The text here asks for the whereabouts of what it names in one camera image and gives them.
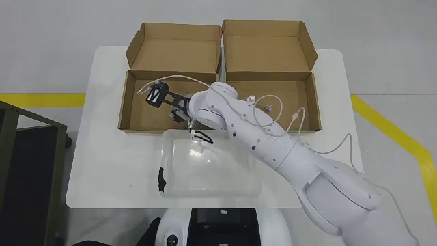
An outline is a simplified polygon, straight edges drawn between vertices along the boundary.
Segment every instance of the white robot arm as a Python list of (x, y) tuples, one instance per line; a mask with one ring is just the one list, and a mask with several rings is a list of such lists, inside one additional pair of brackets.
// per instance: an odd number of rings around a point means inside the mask
[[(234, 144), (281, 174), (312, 222), (326, 233), (341, 236), (346, 245), (416, 245), (401, 224), (378, 208), (379, 195), (372, 185), (348, 165), (321, 157), (284, 134), (270, 116), (238, 100), (230, 85), (213, 83), (197, 92), (187, 111), (210, 128), (227, 130)], [(260, 124), (271, 124), (256, 125), (254, 113)]]

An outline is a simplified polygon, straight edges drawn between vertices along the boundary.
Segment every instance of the cardboard box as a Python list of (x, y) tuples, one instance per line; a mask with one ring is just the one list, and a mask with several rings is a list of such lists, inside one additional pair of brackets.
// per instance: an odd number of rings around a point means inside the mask
[[(136, 93), (146, 83), (173, 74), (215, 82), (220, 42), (220, 26), (143, 23), (126, 51), (130, 70), (126, 73), (118, 128), (130, 132), (187, 129), (186, 122), (177, 123), (169, 117), (169, 105), (157, 109), (146, 103), (147, 94)], [(181, 78), (164, 82), (170, 91), (181, 95), (205, 90), (203, 85)]]
[[(287, 129), (300, 107), (306, 111), (302, 131), (322, 129), (314, 75), (317, 59), (313, 43), (302, 21), (297, 20), (224, 20), (226, 83), (233, 86), (239, 99), (277, 95), (283, 102), (278, 123)], [(266, 112), (264, 106), (272, 104)], [(276, 118), (279, 103), (267, 97), (258, 105)], [(298, 118), (291, 131), (297, 131)]]

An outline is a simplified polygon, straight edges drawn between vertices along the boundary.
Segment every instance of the transparent lid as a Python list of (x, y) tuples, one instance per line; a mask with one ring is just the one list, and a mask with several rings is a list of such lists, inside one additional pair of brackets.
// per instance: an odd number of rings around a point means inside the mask
[(227, 131), (203, 131), (213, 144), (188, 131), (163, 133), (160, 186), (163, 197), (254, 197), (261, 185), (255, 158), (235, 147)]

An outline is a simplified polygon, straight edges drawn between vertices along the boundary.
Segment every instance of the dark green cart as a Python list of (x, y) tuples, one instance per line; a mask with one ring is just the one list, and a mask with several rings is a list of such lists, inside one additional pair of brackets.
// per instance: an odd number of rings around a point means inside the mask
[[(20, 115), (46, 126), (17, 129)], [(0, 102), (0, 245), (54, 245), (67, 126)]]

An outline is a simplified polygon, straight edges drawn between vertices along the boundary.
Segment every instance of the yellow floor line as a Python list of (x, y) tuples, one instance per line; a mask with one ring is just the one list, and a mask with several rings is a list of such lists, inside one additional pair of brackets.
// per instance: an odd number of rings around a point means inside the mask
[[(0, 100), (17, 107), (82, 107), (85, 94), (0, 94)], [(358, 114), (416, 158), (437, 223), (437, 172), (429, 151), (357, 96), (351, 95), (351, 100)]]
[(84, 93), (6, 93), (0, 100), (16, 107), (83, 107)]
[(434, 214), (434, 221), (437, 223), (437, 172), (432, 161), (431, 153), (415, 139), (408, 136), (396, 125), (387, 120), (383, 115), (372, 109), (363, 100), (351, 95), (352, 107), (367, 121), (380, 129), (385, 135), (411, 153), (419, 164), (423, 184), (428, 194), (429, 203)]

